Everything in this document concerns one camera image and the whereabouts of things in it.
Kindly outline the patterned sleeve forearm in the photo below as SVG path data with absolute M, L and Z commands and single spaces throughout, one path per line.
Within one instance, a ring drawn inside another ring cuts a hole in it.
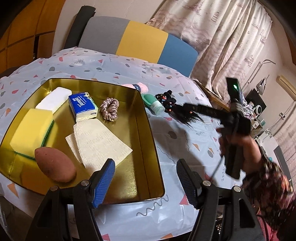
M 295 190 L 280 167 L 263 160 L 259 171 L 243 179 L 265 240 L 295 240 Z

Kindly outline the person's right hand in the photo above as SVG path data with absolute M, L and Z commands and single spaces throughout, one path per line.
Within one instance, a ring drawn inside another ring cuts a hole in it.
M 221 137 L 218 141 L 222 156 L 225 155 L 227 151 L 227 145 L 230 143 L 243 148 L 244 158 L 241 170 L 245 172 L 245 174 L 248 175 L 254 172 L 258 172 L 262 168 L 262 154 L 259 150 L 257 143 L 252 137 L 242 136 L 239 134 L 225 135 L 222 134 L 224 128 L 217 128 L 216 131 L 221 134 Z

